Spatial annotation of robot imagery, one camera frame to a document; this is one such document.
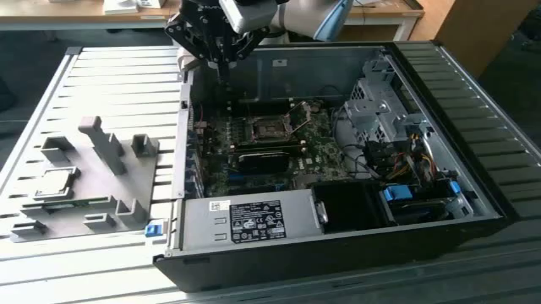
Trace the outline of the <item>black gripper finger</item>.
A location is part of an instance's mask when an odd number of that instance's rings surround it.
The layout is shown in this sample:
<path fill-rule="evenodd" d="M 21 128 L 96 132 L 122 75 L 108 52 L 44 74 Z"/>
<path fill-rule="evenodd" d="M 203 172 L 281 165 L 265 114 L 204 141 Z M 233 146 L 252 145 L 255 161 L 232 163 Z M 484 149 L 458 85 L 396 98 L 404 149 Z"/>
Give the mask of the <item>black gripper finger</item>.
<path fill-rule="evenodd" d="M 236 33 L 231 27 L 224 32 L 224 89 L 229 90 L 229 70 L 236 61 L 247 58 L 255 47 L 269 34 L 269 28 L 261 27 L 244 34 Z"/>
<path fill-rule="evenodd" d="M 219 85 L 224 85 L 224 55 L 216 32 L 220 21 L 207 13 L 179 12 L 165 25 L 165 34 L 199 60 L 216 70 Z"/>

